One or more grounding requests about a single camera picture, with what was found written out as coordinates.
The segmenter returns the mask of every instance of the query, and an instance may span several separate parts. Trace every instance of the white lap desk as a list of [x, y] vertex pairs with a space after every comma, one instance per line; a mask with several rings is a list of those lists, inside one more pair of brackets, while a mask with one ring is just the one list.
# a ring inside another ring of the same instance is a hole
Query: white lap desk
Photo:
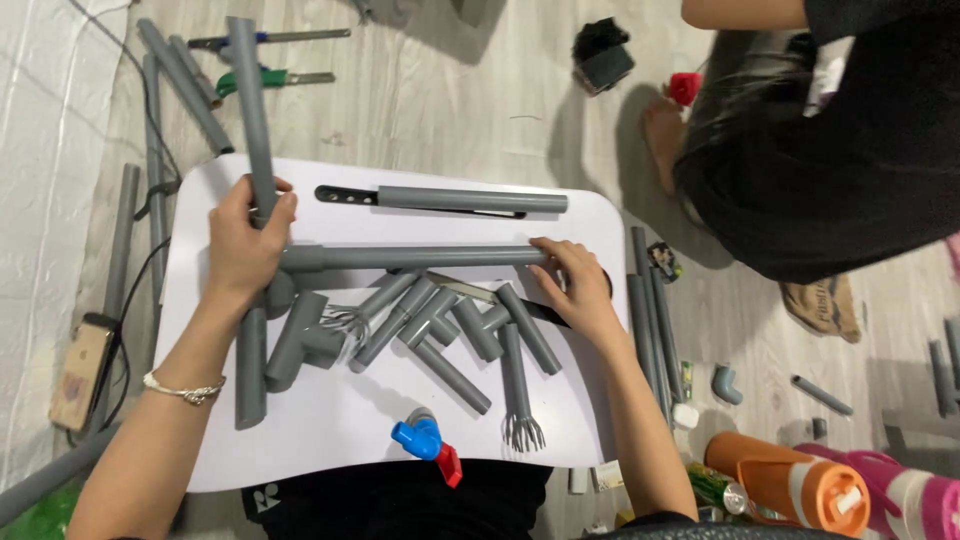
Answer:
[[[223, 156], [195, 168], [184, 179], [167, 263], [157, 358], [170, 352], [199, 301], [209, 245], [206, 215], [249, 171], [247, 156]], [[612, 280], [616, 313], [622, 323], [627, 322], [623, 225], [616, 208], [596, 193], [483, 184], [300, 160], [274, 160], [274, 172], [290, 182], [300, 197], [297, 222], [291, 231], [294, 243], [525, 245], [534, 236], [565, 238], [583, 243], [597, 255]], [[314, 189], [320, 184], [370, 190], [383, 184], [562, 193], [569, 197], [569, 210], [559, 216], [531, 214], [515, 220], [339, 205], [317, 201]], [[486, 287], [509, 281], [521, 297], [546, 303], [524, 268], [435, 270]], [[355, 306], [372, 294], [370, 285], [383, 275], [381, 270], [327, 271], [311, 284], [329, 297], [331, 304]], [[374, 327], [389, 310], [381, 312]], [[284, 320], [281, 317], [268, 323], [268, 353]], [[562, 467], [592, 466], [613, 459], [606, 387], [595, 352], [583, 337], [569, 329], [540, 320], [537, 325], [564, 368], [558, 375], [547, 377], [523, 346], [534, 418], [546, 437], [544, 450], [516, 454], [504, 444], [501, 430], [506, 408], [500, 362], [488, 364], [480, 359], [462, 334], [441, 351], [491, 399], [491, 409], [483, 416], [429, 372], [406, 345], [394, 339], [359, 375], [343, 361], [328, 370], [304, 365], [292, 388], [267, 396], [267, 418], [260, 425], [237, 431], [233, 427], [231, 347], [224, 368], [227, 385], [213, 407], [188, 490], [233, 489], [325, 469], [411, 458], [391, 440], [390, 430], [417, 406], [433, 410], [444, 441], [456, 448], [461, 458]]]

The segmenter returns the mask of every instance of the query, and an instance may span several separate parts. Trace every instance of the phone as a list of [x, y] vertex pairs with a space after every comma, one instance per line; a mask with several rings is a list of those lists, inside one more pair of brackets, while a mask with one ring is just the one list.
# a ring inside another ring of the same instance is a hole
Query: phone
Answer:
[[47, 417], [68, 430], [83, 430], [92, 405], [106, 387], [103, 380], [113, 357], [117, 321], [101, 313], [87, 313], [66, 352], [63, 373], [54, 389]]

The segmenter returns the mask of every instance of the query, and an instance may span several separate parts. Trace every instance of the silver bracelet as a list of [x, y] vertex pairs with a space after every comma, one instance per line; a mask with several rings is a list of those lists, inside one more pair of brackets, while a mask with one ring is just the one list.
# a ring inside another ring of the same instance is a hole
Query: silver bracelet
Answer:
[[204, 386], [203, 388], [194, 388], [192, 390], [172, 390], [161, 386], [160, 383], [156, 381], [153, 371], [143, 376], [143, 385], [147, 388], [168, 396], [180, 396], [184, 401], [195, 406], [200, 406], [206, 398], [212, 398], [219, 394], [225, 382], [227, 382], [227, 378], [221, 376], [220, 382], [217, 382], [216, 386]]

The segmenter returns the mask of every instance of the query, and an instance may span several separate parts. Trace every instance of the hand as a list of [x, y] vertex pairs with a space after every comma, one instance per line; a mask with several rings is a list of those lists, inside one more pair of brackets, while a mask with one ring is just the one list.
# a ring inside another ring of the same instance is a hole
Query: hand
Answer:
[[263, 231], [250, 224], [250, 175], [244, 175], [220, 206], [210, 211], [210, 271], [205, 296], [246, 307], [276, 273], [297, 210], [293, 187], [277, 178], [276, 189], [283, 195]]
[[[596, 255], [587, 251], [583, 244], [567, 240], [555, 242], [549, 238], [533, 238], [530, 244], [543, 249], [549, 256], [542, 266], [531, 265], [530, 271], [553, 308], [573, 330], [598, 349], [626, 335], [613, 311], [607, 277]], [[558, 266], [569, 276], [565, 293], [555, 281]]]

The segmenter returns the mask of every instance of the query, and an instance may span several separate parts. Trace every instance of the wooden floor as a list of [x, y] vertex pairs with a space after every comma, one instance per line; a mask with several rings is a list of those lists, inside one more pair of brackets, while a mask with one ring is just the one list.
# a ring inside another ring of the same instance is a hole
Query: wooden floor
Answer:
[[[593, 190], [622, 208], [625, 225], [644, 224], [650, 241], [663, 237], [684, 265], [667, 296], [680, 358], [696, 364], [695, 401], [703, 411], [695, 431], [678, 431], [688, 458], [702, 458], [709, 438], [723, 429], [782, 443], [806, 440], [812, 416], [828, 419], [836, 448], [883, 448], [882, 408], [935, 411], [925, 342], [941, 336], [943, 317], [960, 308], [942, 244], [852, 275], [864, 338], [850, 345], [802, 328], [783, 309], [775, 283], [732, 262], [656, 188], [637, 130], [640, 112], [672, 72], [701, 65], [712, 40], [683, 24], [679, 2], [489, 0], [478, 28], [458, 21], [450, 0], [372, 3], [383, 24], [360, 27], [348, 0], [143, 0], [131, 9], [127, 43], [142, 58], [134, 23], [143, 16], [163, 34], [184, 37], [224, 34], [227, 14], [254, 18], [269, 31], [352, 27], [346, 39], [258, 48], [272, 68], [337, 75], [333, 85], [268, 90], [275, 156]], [[588, 98], [570, 76], [570, 47], [583, 24], [609, 16], [631, 34], [627, 48], [636, 68], [612, 91]], [[212, 79], [227, 72], [212, 55], [197, 57]], [[171, 89], [161, 87], [163, 134], [185, 174], [211, 156]], [[237, 99], [228, 98], [216, 115], [243, 152]], [[102, 302], [123, 163], [144, 163], [142, 117], [141, 82], [123, 59], [78, 312]], [[144, 221], [134, 230], [132, 272], [149, 251], [147, 229]], [[141, 287], [125, 327], [135, 374], [147, 364], [149, 291]], [[737, 371], [743, 405], [722, 404], [710, 393], [718, 363]], [[843, 419], [812, 402], [790, 386], [792, 374], [820, 384], [856, 414]], [[235, 492], [189, 501], [186, 529], [177, 537], [263, 537], [243, 519]], [[558, 470], [533, 535], [579, 537], [595, 522], [610, 526], [627, 504], [622, 488], [568, 496], [566, 471]]]

